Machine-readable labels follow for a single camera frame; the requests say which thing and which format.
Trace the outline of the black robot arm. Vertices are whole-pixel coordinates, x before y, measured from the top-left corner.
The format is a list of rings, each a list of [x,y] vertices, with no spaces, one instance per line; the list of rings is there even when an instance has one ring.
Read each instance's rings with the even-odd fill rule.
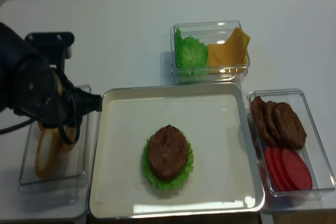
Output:
[[[1,109],[46,127],[79,122],[102,110],[102,96],[76,88],[48,59],[1,23]]]

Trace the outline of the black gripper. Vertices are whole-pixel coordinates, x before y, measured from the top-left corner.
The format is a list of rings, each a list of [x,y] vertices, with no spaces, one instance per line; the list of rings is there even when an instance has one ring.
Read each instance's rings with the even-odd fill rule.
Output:
[[[51,93],[47,95],[46,111],[39,118],[43,127],[77,126],[84,115],[102,111],[102,96],[76,88],[62,71],[51,70]]]

